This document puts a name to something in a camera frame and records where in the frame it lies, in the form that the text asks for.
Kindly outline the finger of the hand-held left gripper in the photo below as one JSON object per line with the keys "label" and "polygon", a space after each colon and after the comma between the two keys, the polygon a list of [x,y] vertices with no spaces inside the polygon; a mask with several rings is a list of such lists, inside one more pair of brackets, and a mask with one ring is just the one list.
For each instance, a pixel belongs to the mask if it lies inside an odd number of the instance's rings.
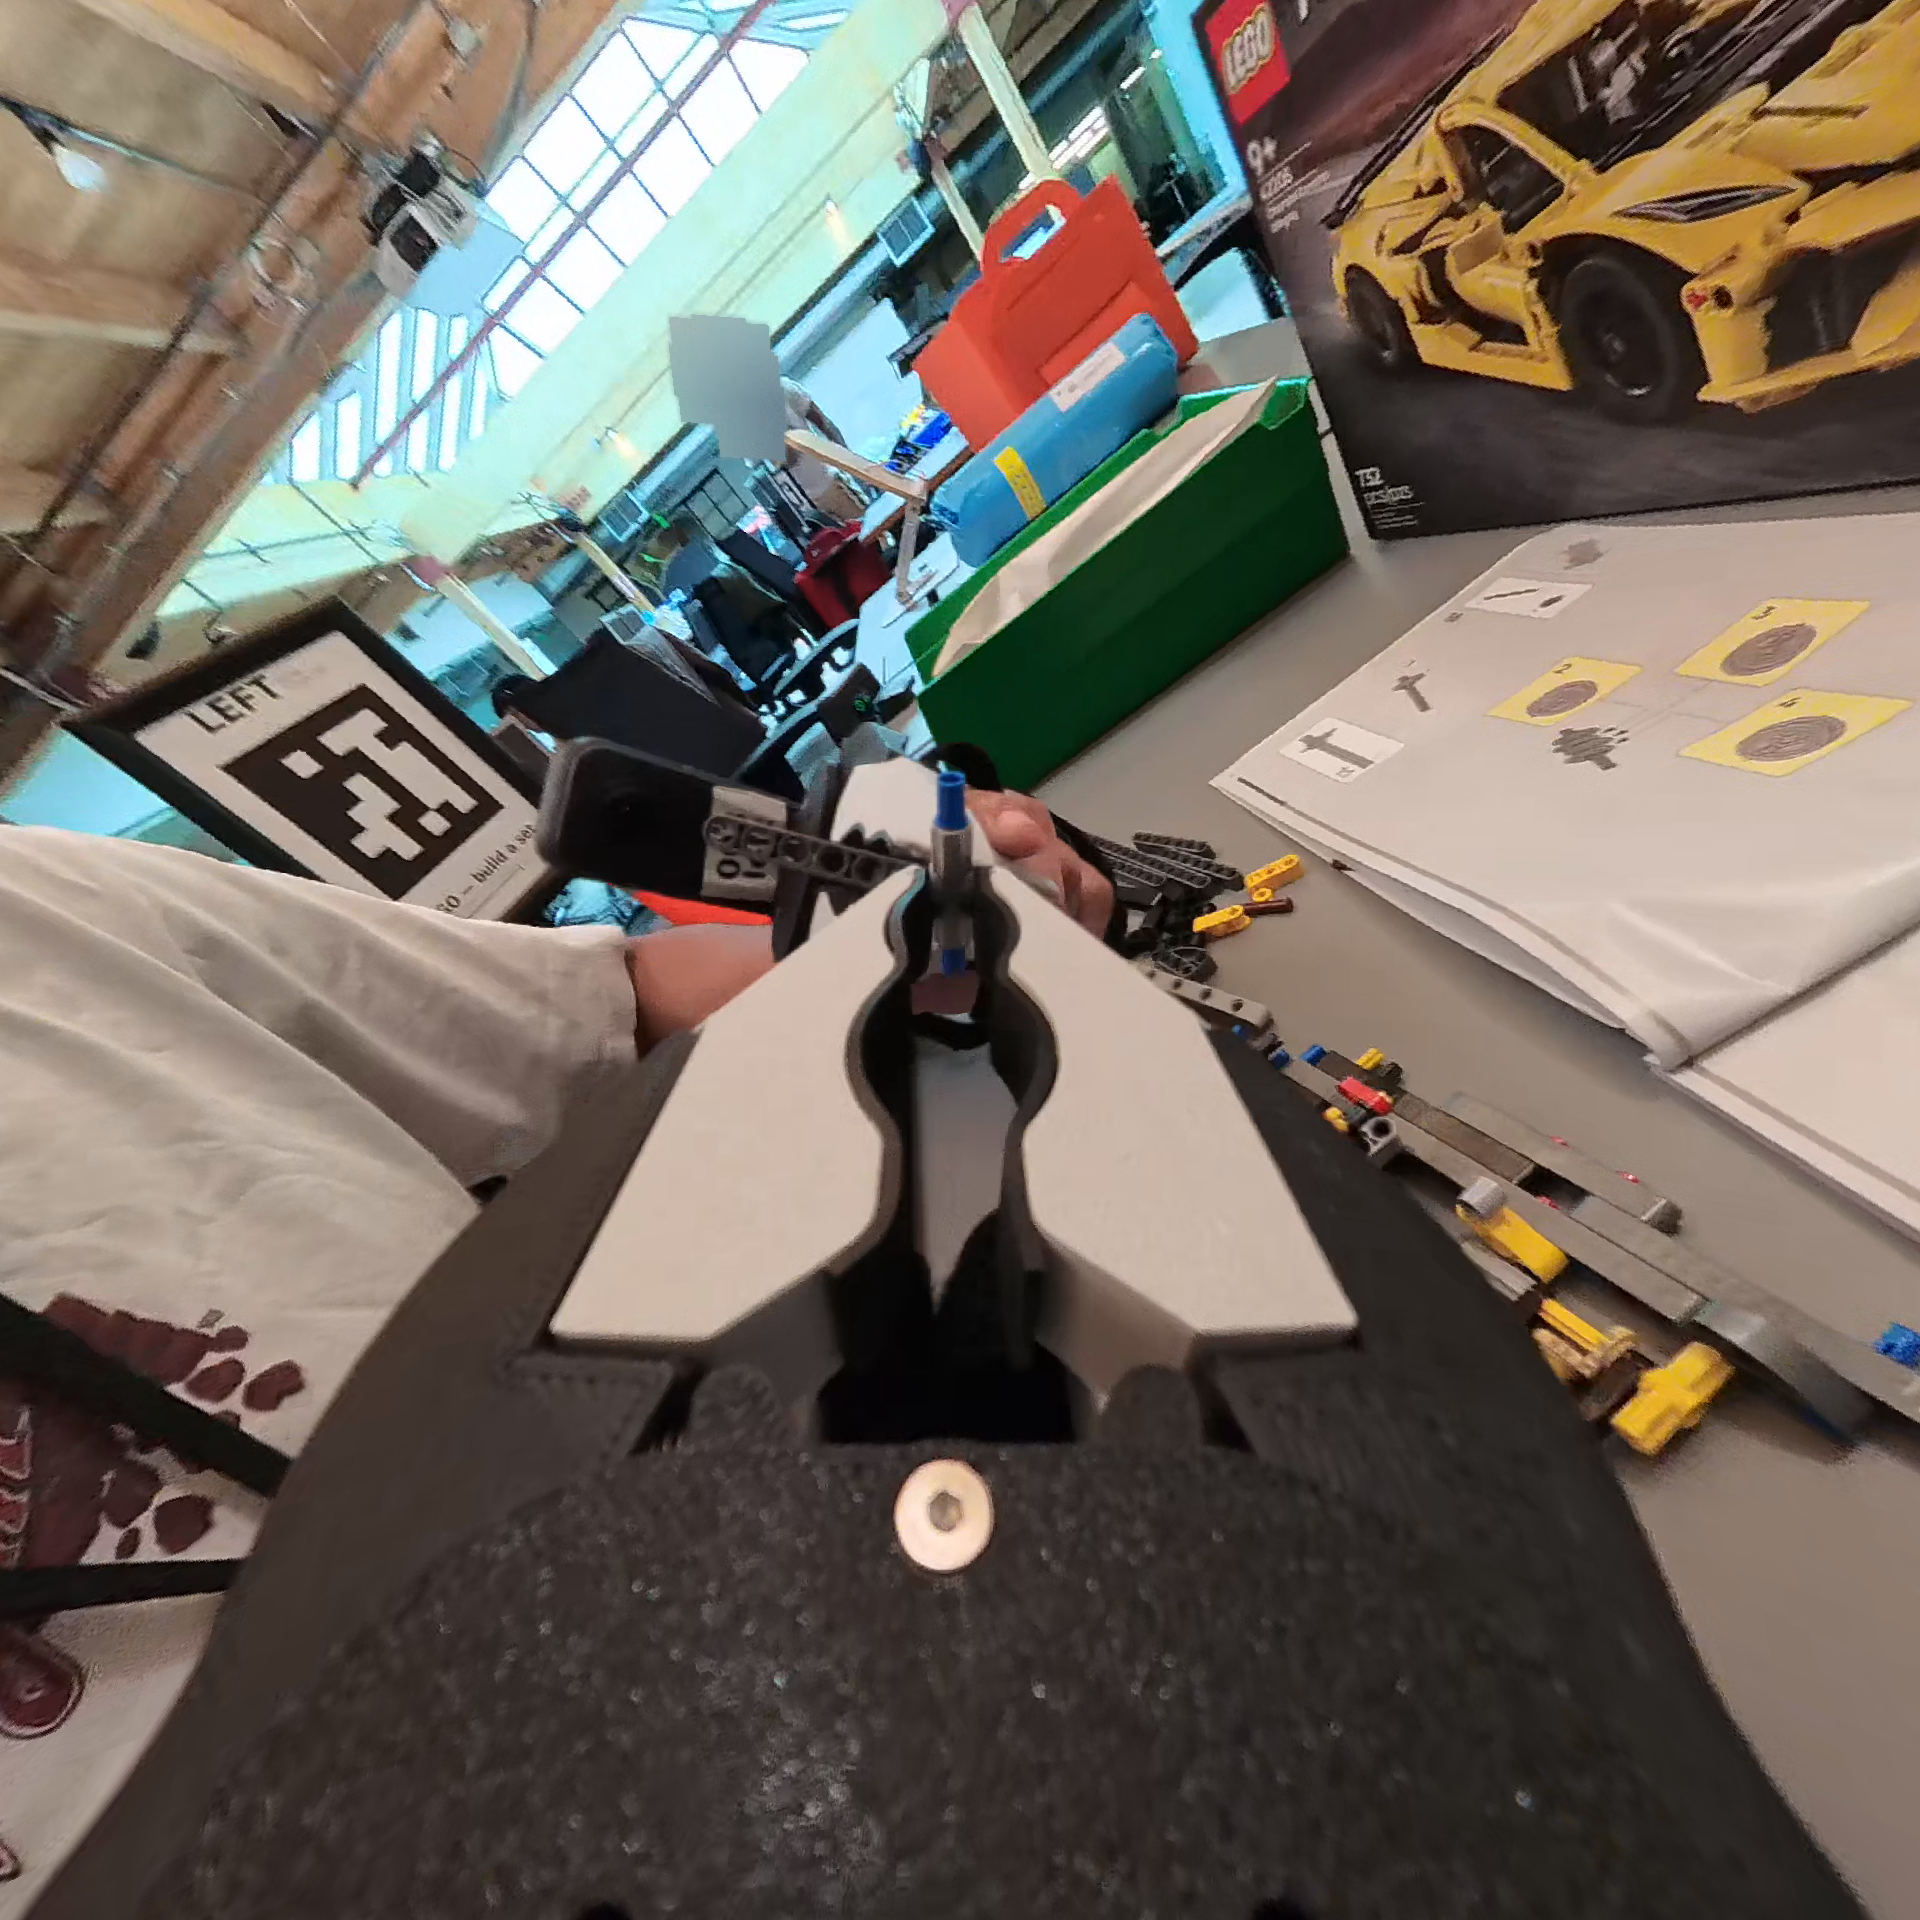
{"label": "finger of the hand-held left gripper", "polygon": [[[838,798],[829,807],[825,836],[832,840],[863,840],[869,846],[876,846],[879,839],[885,839],[901,852],[924,857],[926,869],[903,870],[863,896],[832,896],[822,886],[818,886],[822,900],[826,900],[832,907],[852,907],[855,903],[876,891],[895,891],[903,881],[912,878],[928,880],[928,835],[936,796],[936,771],[938,768],[934,765],[926,765],[903,757],[876,758],[848,771]],[[974,907],[977,907],[984,896],[983,875],[992,869],[992,848],[975,825],[974,839]]]}

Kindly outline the dark grey lego beam assembly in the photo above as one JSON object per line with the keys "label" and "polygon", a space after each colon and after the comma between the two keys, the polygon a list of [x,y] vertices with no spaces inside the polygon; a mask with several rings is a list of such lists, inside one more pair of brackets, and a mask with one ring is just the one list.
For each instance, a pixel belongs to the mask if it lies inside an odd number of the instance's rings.
{"label": "dark grey lego beam assembly", "polygon": [[703,823],[701,897],[718,904],[765,904],[784,875],[832,896],[863,896],[897,872],[926,869],[921,854],[889,840],[832,840],[801,832],[784,801],[744,787],[718,783]]}

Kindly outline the grey lego connector blue pins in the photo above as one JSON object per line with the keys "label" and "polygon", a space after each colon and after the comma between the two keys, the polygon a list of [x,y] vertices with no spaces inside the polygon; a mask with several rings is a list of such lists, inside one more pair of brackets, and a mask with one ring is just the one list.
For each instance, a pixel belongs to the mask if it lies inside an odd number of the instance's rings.
{"label": "grey lego connector blue pins", "polygon": [[928,881],[934,900],[933,972],[957,987],[974,959],[975,839],[966,776],[938,765],[928,835]]}

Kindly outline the pile of black lego beams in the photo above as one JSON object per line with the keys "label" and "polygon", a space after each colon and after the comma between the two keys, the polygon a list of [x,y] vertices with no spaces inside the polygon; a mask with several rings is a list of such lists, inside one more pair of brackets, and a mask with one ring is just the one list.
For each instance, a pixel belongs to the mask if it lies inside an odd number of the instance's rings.
{"label": "pile of black lego beams", "polygon": [[1199,944],[1191,934],[1192,919],[1240,903],[1238,870],[1217,862],[1206,840],[1151,832],[1132,840],[1074,835],[1113,881],[1118,910],[1106,940],[1129,963],[1151,963],[1160,947]]}

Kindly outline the lego chassis assembly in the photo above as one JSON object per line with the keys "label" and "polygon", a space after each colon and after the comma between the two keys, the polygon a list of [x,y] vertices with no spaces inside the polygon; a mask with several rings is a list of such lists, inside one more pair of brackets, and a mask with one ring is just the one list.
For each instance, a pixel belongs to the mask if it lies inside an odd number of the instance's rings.
{"label": "lego chassis assembly", "polygon": [[1326,1127],[1414,1184],[1582,1414],[1634,1453],[1669,1452],[1737,1375],[1842,1445],[1916,1431],[1913,1327],[1861,1342],[1742,1285],[1684,1244],[1669,1195],[1484,1101],[1431,1101],[1376,1049],[1264,1056]]}

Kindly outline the person's left hand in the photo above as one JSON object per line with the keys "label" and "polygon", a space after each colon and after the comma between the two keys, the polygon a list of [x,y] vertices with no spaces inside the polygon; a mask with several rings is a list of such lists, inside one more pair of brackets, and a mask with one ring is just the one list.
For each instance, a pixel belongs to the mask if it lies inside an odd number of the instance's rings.
{"label": "person's left hand", "polygon": [[966,807],[996,862],[1058,904],[1072,923],[1098,942],[1108,937],[1118,910],[1113,880],[1042,801],[974,787]]}

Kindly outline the black office chair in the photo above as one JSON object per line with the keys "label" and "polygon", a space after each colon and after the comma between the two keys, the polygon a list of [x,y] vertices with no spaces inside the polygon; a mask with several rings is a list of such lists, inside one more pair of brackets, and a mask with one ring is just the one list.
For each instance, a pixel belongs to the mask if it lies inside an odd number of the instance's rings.
{"label": "black office chair", "polygon": [[601,739],[711,776],[740,773],[768,740],[761,713],[718,664],[657,632],[629,645],[610,625],[548,677],[493,683],[492,705],[553,740]]}

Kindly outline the red office chair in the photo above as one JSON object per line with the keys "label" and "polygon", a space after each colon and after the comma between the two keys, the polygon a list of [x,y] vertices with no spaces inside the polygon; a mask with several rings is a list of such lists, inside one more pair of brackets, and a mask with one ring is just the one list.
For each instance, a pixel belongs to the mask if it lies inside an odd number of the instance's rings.
{"label": "red office chair", "polygon": [[895,564],[860,535],[860,521],[842,519],[807,539],[794,587],[814,631],[826,632],[857,620],[893,573]]}

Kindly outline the wooden tilted board stand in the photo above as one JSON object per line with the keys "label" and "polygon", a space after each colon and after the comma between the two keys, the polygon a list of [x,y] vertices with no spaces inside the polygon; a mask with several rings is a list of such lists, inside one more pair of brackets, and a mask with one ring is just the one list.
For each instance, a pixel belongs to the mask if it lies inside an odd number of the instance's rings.
{"label": "wooden tilted board stand", "polygon": [[825,437],[799,428],[784,432],[784,446],[822,461],[832,471],[842,473],[901,505],[893,593],[904,608],[913,596],[918,596],[928,577],[918,572],[918,543],[921,526],[929,516],[929,501],[946,476],[968,456],[972,446],[966,439],[960,432],[949,430],[929,452],[921,455],[921,459],[904,471],[893,471],[887,463],[865,459],[850,448],[837,446]]}

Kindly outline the white paper bag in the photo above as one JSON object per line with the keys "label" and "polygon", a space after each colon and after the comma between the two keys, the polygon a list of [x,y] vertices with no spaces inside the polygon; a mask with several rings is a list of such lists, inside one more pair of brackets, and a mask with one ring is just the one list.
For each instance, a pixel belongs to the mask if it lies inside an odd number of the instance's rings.
{"label": "white paper bag", "polygon": [[1256,388],[1212,393],[1212,406],[1198,415],[1173,425],[1162,437],[1145,435],[1145,448],[1113,478],[1094,484],[1076,507],[1061,501],[1026,535],[1002,545],[986,566],[968,576],[964,592],[944,604],[953,621],[933,646],[929,664],[918,672],[924,687],[951,673],[1002,625],[1034,608],[1054,584],[1208,469],[1222,451],[1262,423],[1273,398],[1281,398],[1281,408],[1288,411],[1294,388],[1288,379],[1269,376]]}

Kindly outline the green plastic bin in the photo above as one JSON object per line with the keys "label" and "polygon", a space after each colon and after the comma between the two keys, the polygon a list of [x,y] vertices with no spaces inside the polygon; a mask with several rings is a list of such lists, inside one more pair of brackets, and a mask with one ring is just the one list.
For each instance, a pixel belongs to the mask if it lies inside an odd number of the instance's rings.
{"label": "green plastic bin", "polygon": [[[904,631],[934,743],[981,750],[1005,783],[1033,787],[1348,557],[1312,384],[1281,379],[1295,384],[1288,411],[1273,398],[1208,469],[924,687],[921,670],[953,621],[944,604],[975,568],[942,589]],[[1076,507],[1145,451],[1145,435],[1208,406],[1208,393],[1181,398],[1063,501]]]}

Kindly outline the blue plastic roll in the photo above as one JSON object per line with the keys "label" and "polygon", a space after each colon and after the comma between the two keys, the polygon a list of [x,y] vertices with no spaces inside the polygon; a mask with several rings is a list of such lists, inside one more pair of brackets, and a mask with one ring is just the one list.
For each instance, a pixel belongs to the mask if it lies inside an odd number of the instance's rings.
{"label": "blue plastic roll", "polygon": [[928,503],[953,557],[983,568],[1058,501],[1177,401],[1180,353],[1150,315],[1132,315],[957,465]]}

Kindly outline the white printed t-shirt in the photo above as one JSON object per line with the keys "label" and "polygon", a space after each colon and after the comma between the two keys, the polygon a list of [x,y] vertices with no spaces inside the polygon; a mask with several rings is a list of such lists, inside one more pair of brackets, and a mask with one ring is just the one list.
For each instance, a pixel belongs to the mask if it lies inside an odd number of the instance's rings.
{"label": "white printed t-shirt", "polygon": [[[1,836],[5,1295],[295,1455],[478,1191],[633,1083],[625,942]],[[242,1557],[262,1508],[5,1366],[5,1571]],[[218,1605],[5,1623],[5,1916],[128,1775]]]}

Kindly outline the orange carry bag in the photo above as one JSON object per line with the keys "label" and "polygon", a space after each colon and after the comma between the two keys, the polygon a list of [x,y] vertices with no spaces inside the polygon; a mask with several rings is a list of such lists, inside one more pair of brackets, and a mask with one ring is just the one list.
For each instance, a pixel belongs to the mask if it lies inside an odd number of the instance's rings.
{"label": "orange carry bag", "polygon": [[983,451],[1138,315],[1158,325],[1177,368],[1192,361],[1192,326],[1122,184],[1103,179],[1079,195],[1042,181],[984,230],[981,275],[933,332],[916,376]]}

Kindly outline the ceiling mounted device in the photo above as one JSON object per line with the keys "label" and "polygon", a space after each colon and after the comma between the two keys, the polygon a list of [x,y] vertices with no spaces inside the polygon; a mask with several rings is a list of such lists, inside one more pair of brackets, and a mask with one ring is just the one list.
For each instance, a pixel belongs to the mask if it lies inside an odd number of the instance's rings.
{"label": "ceiling mounted device", "polygon": [[433,135],[421,135],[378,176],[362,208],[374,284],[385,297],[413,292],[442,254],[464,248],[478,225],[478,179]]}

